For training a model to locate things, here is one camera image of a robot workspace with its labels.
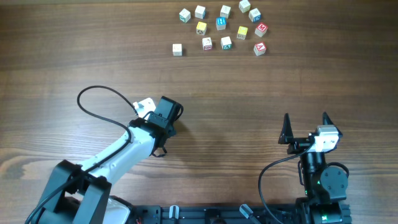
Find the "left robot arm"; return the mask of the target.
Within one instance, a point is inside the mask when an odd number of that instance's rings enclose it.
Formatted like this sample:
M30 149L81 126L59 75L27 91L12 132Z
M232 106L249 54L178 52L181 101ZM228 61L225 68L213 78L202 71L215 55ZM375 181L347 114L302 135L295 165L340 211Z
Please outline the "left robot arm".
M106 149L78 164L63 160L53 169L39 204L27 223L137 223L129 202L112 196L111 187L134 165L164 148L175 135L183 106L163 96L133 104L139 117Z

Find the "white block red side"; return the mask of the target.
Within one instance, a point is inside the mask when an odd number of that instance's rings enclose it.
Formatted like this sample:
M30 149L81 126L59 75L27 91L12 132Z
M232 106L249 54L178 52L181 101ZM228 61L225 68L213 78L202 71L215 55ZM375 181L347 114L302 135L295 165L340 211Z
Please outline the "white block red side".
M212 39L210 37L202 38L203 50L211 50L213 48Z

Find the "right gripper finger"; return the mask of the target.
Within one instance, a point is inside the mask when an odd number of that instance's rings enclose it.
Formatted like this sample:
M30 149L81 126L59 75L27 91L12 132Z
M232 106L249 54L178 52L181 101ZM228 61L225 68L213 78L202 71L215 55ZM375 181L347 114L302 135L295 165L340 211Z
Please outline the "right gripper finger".
M323 122L323 125L333 125L338 132L338 136L339 137L343 136L343 133L338 129L337 126L334 125L333 121L330 119L330 117L328 116L326 111L324 111L322 114L322 122Z
M289 114L286 113L284 115L284 122L282 125L282 130L280 132L279 144L291 144L294 141L294 135L292 132L292 127L291 127L291 122L290 122L290 117Z

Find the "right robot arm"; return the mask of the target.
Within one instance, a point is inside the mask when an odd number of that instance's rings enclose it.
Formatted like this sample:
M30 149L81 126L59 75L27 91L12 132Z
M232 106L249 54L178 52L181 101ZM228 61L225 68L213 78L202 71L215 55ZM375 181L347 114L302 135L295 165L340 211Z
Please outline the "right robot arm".
M348 168L339 162L327 163L325 156L336 149L343 137L327 113L322 115L322 124L306 138L294 137L290 117L284 115L284 123L278 140L287 144L287 153L299 156L298 172L305 197L295 202L297 220L300 223L351 223L349 205L346 200Z

